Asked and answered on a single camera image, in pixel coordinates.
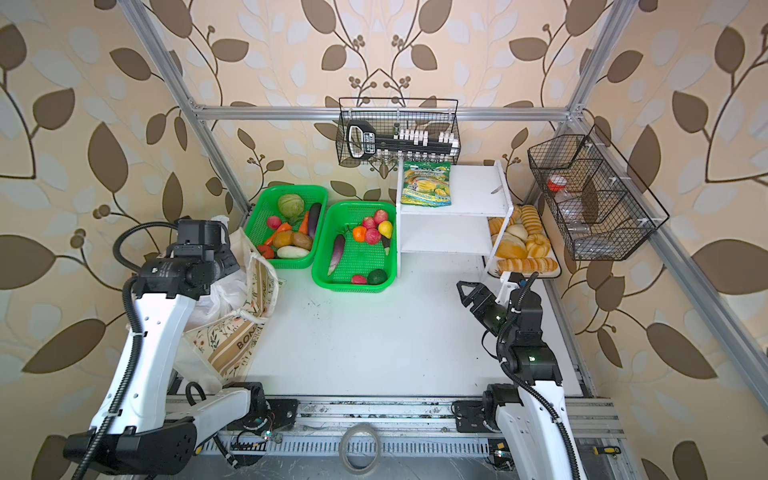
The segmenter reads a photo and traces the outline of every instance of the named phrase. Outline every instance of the carrot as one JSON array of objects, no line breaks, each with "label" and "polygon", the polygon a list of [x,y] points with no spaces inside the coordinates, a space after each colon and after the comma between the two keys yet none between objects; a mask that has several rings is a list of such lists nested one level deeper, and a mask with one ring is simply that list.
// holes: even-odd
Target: carrot
[{"label": "carrot", "polygon": [[301,223],[301,227],[299,227],[299,233],[303,233],[304,235],[307,235],[310,232],[310,211],[307,210],[304,214],[304,221]]},{"label": "carrot", "polygon": [[272,234],[271,237],[266,239],[266,242],[264,242],[264,245],[267,245],[268,247],[272,245],[272,242],[275,240],[275,235],[277,235],[280,232],[285,232],[287,230],[292,230],[293,227],[290,226],[290,223],[283,223],[279,227],[277,227],[277,230],[275,230],[275,233]]}]

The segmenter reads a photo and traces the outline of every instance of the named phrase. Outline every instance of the cabbage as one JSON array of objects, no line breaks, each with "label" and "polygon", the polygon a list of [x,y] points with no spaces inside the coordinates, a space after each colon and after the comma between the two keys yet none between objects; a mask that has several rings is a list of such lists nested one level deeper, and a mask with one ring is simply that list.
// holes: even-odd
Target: cabbage
[{"label": "cabbage", "polygon": [[304,215],[304,200],[296,194],[285,194],[277,200],[277,209],[286,218]]}]

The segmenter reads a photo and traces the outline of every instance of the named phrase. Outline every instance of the gray tape roll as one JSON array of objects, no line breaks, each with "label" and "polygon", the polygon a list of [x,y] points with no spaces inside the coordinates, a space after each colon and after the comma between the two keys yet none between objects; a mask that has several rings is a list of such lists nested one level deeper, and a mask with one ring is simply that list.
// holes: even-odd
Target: gray tape roll
[{"label": "gray tape roll", "polygon": [[[357,468],[349,463],[349,458],[346,456],[346,449],[349,445],[349,439],[351,439],[352,435],[355,435],[356,433],[367,433],[368,435],[371,435],[373,440],[376,442],[376,456],[374,456],[373,460],[363,468]],[[376,430],[373,429],[373,425],[369,423],[360,423],[347,430],[346,433],[344,433],[344,436],[341,438],[341,443],[339,444],[339,459],[341,460],[341,464],[344,465],[344,468],[353,475],[364,475],[373,470],[373,467],[379,463],[379,457],[381,457],[381,454],[382,441],[379,438],[379,434],[376,433]]]}]

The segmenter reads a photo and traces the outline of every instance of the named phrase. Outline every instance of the black wire basket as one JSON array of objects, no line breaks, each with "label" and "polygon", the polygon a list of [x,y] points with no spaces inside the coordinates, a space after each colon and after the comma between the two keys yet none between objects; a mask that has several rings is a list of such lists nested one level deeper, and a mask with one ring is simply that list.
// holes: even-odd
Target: black wire basket
[{"label": "black wire basket", "polygon": [[342,97],[336,153],[342,167],[396,170],[398,160],[450,162],[461,151],[456,110],[448,98]]},{"label": "black wire basket", "polygon": [[[574,260],[626,260],[669,219],[620,151],[627,172],[608,163],[601,152],[610,146],[605,138],[593,127],[587,135],[560,135],[528,149],[531,172]],[[648,194],[657,211],[647,211],[627,184]]]}]

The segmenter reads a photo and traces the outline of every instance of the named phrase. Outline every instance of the bread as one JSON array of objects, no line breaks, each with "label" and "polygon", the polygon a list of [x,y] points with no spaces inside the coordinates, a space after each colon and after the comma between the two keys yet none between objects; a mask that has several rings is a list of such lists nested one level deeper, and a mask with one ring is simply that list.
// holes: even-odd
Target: bread
[{"label": "bread", "polygon": [[500,272],[518,272],[530,275],[533,272],[550,273],[558,269],[558,263],[551,258],[513,258],[498,261]]},{"label": "bread", "polygon": [[491,235],[496,235],[502,231],[502,225],[504,225],[504,219],[493,217],[488,219],[488,227],[491,229]]},{"label": "bread", "polygon": [[512,224],[507,227],[507,233],[510,233],[511,235],[515,235],[517,238],[519,238],[522,241],[526,241],[528,239],[528,231],[525,229],[524,226],[520,224]]},{"label": "bread", "polygon": [[549,250],[552,249],[552,244],[549,239],[541,233],[532,233],[528,236],[528,241],[525,242],[525,248],[528,250],[528,255],[534,258],[546,257],[549,254]]},{"label": "bread", "polygon": [[541,218],[538,216],[536,207],[533,205],[523,205],[520,207],[520,218],[528,235],[531,233],[544,233],[544,226],[541,225]]},{"label": "bread", "polygon": [[[494,243],[496,242],[495,237],[491,237],[491,240]],[[526,258],[528,256],[528,249],[525,248],[525,242],[514,235],[504,232],[502,234],[502,241],[498,244],[496,256],[501,258]]]}]

